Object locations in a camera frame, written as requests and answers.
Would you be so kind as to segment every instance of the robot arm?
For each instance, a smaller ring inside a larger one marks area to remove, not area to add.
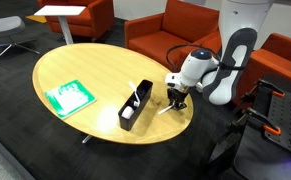
[[[222,105],[236,95],[236,84],[253,51],[259,31],[274,0],[223,0],[219,17],[222,40],[221,59],[209,51],[192,51],[179,73],[169,73],[165,83],[170,105],[186,107],[184,99],[193,87],[203,98]]]

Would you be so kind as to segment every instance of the orange chair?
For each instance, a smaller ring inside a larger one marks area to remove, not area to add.
[[[270,72],[291,79],[291,38],[273,33],[263,46],[252,52],[245,70],[237,84],[237,96],[233,99],[239,104],[240,97],[249,92],[264,73]]]
[[[78,16],[66,17],[72,35],[99,38],[114,25],[113,0],[37,0],[42,8],[46,5],[86,6]],[[55,16],[46,17],[52,32],[62,33]]]
[[[166,53],[176,45],[196,44],[219,50],[218,17],[219,11],[168,0],[164,13],[125,22],[125,47],[173,70],[166,61]],[[180,68],[193,49],[184,47],[171,52],[171,63]]]

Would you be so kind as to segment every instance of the green notebook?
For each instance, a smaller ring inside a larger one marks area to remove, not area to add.
[[[95,96],[78,80],[47,91],[45,95],[61,119],[72,115],[96,100]]]

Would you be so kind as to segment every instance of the white table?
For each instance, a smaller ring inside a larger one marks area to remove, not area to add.
[[[58,16],[59,23],[61,25],[66,44],[73,44],[71,32],[68,28],[66,16],[77,16],[83,10],[85,6],[44,6],[42,9],[37,11],[35,16]]]

